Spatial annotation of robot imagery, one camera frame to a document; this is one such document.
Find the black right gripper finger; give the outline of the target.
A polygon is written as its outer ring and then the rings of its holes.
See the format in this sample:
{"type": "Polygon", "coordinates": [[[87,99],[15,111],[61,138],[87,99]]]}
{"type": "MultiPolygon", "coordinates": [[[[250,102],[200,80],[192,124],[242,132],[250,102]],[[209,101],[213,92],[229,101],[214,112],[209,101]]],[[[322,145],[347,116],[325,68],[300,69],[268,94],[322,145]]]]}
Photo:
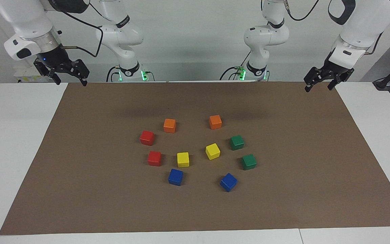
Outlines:
{"type": "Polygon", "coordinates": [[[90,71],[82,60],[78,59],[76,61],[71,62],[71,73],[72,76],[80,80],[82,86],[87,86],[87,78],[90,74],[90,71]]]}
{"type": "Polygon", "coordinates": [[[56,84],[56,85],[60,85],[61,84],[61,79],[60,77],[57,75],[57,71],[58,71],[58,68],[55,68],[55,67],[51,67],[48,71],[48,74],[47,76],[56,84]]]}

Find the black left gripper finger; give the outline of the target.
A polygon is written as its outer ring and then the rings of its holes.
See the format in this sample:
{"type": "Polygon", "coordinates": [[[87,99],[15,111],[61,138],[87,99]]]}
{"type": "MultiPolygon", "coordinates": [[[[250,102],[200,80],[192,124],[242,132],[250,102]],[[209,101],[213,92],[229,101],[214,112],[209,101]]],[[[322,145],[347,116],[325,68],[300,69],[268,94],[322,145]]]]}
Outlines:
{"type": "Polygon", "coordinates": [[[310,92],[310,90],[313,88],[314,85],[321,82],[320,78],[321,70],[318,68],[311,68],[310,71],[305,75],[304,82],[305,82],[305,91],[307,93],[310,92]]]}
{"type": "Polygon", "coordinates": [[[340,76],[334,76],[334,78],[331,80],[331,82],[327,85],[327,88],[329,90],[333,90],[336,85],[342,82],[342,79],[340,76]]]}

